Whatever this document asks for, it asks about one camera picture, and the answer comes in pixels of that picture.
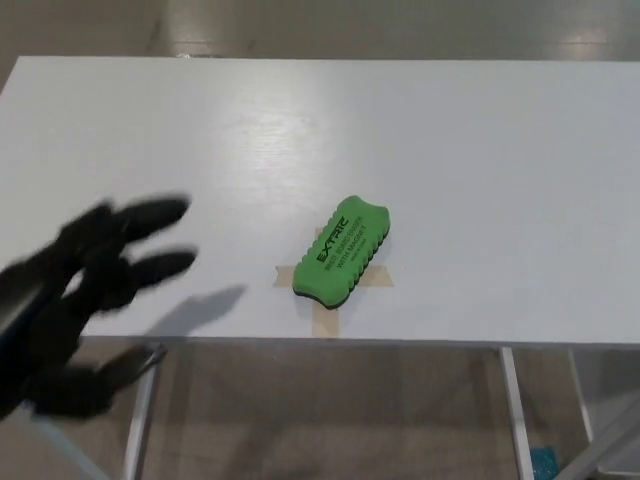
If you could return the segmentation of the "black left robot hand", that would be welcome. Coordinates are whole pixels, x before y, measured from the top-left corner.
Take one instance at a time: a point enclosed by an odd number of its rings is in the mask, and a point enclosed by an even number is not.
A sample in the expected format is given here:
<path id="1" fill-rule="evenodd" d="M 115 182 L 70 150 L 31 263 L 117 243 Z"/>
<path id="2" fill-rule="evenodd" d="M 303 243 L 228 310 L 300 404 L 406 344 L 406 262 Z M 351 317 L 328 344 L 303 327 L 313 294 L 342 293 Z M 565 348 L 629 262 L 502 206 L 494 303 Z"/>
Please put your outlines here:
<path id="1" fill-rule="evenodd" d="M 23 404 L 33 415 L 88 419 L 108 411 L 117 393 L 166 355 L 162 344 L 130 347 L 103 365 L 72 358 L 92 316 L 127 307 L 144 289 L 184 274 L 193 247 L 130 261 L 126 247 L 179 222 L 185 194 L 150 197 L 116 208 L 101 202 L 60 230 L 54 241 L 1 272 L 1 415 Z"/>

